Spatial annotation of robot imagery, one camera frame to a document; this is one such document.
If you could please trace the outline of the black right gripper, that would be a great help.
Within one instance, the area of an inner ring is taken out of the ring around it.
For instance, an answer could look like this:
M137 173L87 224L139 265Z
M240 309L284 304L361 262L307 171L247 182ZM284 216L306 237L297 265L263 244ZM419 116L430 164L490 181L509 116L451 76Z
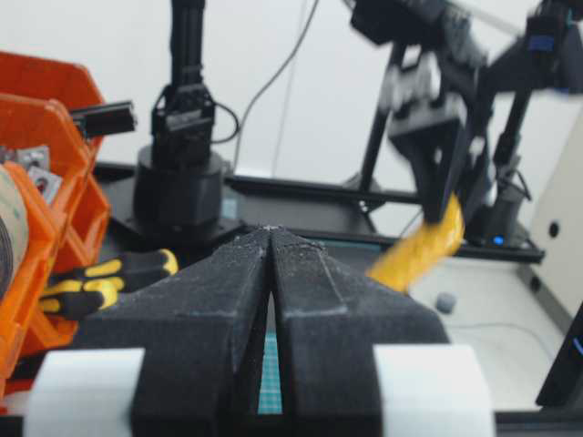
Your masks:
M479 101L486 63L476 43L446 43L384 80L382 104L393 114L386 135L411 167L427 223L442 221L452 195L470 222L495 184Z

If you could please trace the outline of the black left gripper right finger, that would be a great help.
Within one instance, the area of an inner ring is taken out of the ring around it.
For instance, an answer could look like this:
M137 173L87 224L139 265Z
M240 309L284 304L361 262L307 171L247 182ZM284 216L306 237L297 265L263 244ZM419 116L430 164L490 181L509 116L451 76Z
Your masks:
M375 345L449 342L433 310L282 228L271 231L283 413L294 436L378 436Z

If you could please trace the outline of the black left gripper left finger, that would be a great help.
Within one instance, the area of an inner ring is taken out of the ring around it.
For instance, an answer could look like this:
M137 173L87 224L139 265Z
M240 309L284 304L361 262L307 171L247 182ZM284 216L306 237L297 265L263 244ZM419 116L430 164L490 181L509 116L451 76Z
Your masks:
M80 322L75 350L145 351L136 436L228 436L256 415L271 231L256 229Z

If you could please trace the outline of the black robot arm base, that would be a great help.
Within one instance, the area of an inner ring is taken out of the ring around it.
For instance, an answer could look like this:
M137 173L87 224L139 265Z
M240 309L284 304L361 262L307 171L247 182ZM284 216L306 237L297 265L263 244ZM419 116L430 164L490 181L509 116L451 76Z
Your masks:
M151 110L135 173L109 188L112 218L143 239L208 246L239 222L222 216L225 163L212 151L216 102L202 75L205 4L171 4L171 76Z

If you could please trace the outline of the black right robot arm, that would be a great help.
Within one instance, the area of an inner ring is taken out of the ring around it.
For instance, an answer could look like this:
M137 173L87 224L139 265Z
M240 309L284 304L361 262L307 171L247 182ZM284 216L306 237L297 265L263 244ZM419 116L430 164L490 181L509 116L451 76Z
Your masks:
M352 24L381 45L419 46L384 76L378 107L410 164L421 226L364 273L288 231L271 235L289 436L493 436L472 348L453 344L409 288L454 255L496 182L487 127L511 73L488 62L471 17L446 1L358 1Z

